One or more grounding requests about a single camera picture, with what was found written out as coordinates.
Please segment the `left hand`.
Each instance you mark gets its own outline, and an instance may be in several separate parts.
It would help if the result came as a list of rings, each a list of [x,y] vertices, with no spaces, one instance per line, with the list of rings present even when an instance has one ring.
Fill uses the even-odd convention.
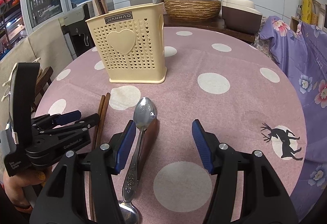
[[[23,189],[39,184],[44,186],[51,173],[51,166],[41,170],[27,169],[18,172],[14,176],[9,176],[5,169],[3,173],[3,189],[18,211],[30,214],[33,207],[26,198]]]

